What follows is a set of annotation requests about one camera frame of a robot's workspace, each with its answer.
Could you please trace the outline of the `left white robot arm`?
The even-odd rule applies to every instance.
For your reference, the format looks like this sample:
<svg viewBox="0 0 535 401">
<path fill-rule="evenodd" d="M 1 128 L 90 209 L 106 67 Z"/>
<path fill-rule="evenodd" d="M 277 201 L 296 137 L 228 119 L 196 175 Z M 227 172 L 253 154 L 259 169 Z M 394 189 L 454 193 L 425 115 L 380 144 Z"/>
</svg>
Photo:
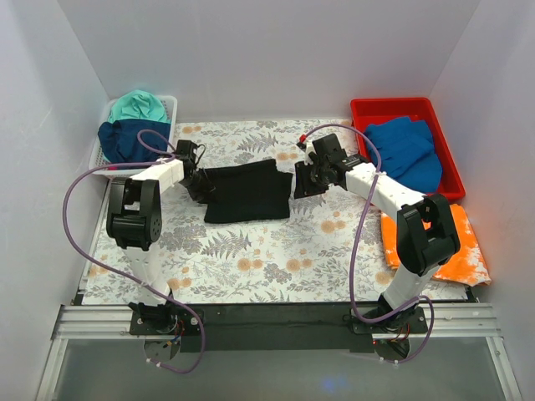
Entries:
<svg viewBox="0 0 535 401">
<path fill-rule="evenodd" d="M 163 227 L 161 195 L 179 184 L 194 201 L 204 203 L 215 190 L 206 172 L 197 168 L 198 147 L 189 140 L 179 140 L 172 162 L 152 165 L 137 175 L 116 178 L 111 184 L 107 234 L 124 253 L 133 276 L 164 295 L 170 288 L 157 261 L 157 242 Z"/>
</svg>

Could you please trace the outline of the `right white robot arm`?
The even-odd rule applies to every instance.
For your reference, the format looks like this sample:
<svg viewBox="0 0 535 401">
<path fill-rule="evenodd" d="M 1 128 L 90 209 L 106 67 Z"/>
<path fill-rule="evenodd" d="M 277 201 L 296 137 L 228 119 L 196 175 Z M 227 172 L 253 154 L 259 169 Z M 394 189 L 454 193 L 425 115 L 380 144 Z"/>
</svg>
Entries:
<svg viewBox="0 0 535 401">
<path fill-rule="evenodd" d="M 297 143 L 305 159 L 296 163 L 297 199 L 321 195 L 338 186 L 366 200 L 396 224 L 396 250 L 400 266 L 376 309 L 355 316 L 368 325 L 397 332 L 409 321 L 409 313 L 438 271 L 461 249 L 448 200 L 441 194 L 424 195 L 381 172 L 361 155 L 348 155 L 336 135 Z"/>
</svg>

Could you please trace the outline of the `black t shirt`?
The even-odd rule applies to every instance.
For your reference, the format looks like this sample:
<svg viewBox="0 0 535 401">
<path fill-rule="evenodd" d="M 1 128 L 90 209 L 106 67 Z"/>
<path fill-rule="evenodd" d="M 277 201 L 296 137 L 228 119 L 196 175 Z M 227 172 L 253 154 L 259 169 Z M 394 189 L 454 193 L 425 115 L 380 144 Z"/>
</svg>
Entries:
<svg viewBox="0 0 535 401">
<path fill-rule="evenodd" d="M 214 186 L 206 198 L 204 222 L 208 224 L 290 217 L 293 174 L 278 170 L 274 159 L 210 168 L 206 170 L 206 176 Z"/>
</svg>

